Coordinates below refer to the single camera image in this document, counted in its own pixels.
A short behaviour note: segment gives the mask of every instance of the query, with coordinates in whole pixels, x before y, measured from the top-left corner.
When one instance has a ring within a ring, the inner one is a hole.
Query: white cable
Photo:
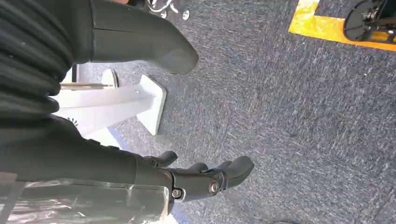
[[[154,9],[154,8],[151,7],[151,2],[150,2],[150,0],[146,0],[147,5],[148,5],[148,8],[149,8],[151,11],[153,11],[154,13],[159,13],[159,12],[163,11],[164,9],[166,9],[167,7],[169,7],[169,5],[172,3],[172,1],[173,1],[173,0],[168,0],[168,1],[166,2],[166,5],[165,5],[164,7],[160,8],[160,9]]]

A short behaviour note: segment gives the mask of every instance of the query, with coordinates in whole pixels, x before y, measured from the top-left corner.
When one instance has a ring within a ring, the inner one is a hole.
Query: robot
[[[168,168],[174,152],[105,147],[51,115],[59,105],[49,96],[73,64],[146,60],[189,73],[198,55],[170,22],[107,0],[0,0],[0,23],[0,223],[155,221],[252,172],[246,156]]]

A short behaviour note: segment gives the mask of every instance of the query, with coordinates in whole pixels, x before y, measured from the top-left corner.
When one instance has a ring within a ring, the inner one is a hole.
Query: white base
[[[154,96],[154,100],[151,109],[139,113],[137,118],[152,135],[156,135],[161,121],[163,105],[165,104],[166,90],[145,75],[141,77],[139,85],[145,92]]]
[[[142,76],[138,85],[105,90],[61,91],[53,98],[60,106],[54,114],[71,120],[83,136],[134,116],[152,135],[156,135],[166,90],[149,77]]]

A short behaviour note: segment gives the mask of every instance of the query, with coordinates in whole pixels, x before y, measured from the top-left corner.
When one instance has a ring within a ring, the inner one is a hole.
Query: cable
[[[0,118],[42,119],[73,63],[63,27],[34,0],[0,0]]]

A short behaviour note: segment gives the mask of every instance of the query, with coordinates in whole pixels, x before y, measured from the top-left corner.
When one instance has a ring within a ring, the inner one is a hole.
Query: bolt
[[[162,11],[161,12],[161,18],[166,19],[167,16],[168,16],[168,12],[167,11]]]
[[[182,196],[182,191],[179,189],[174,189],[172,191],[172,197],[174,198],[180,198]]]
[[[219,182],[217,182],[216,180],[212,180],[209,183],[209,192],[212,195],[215,195],[218,191],[219,191]]]

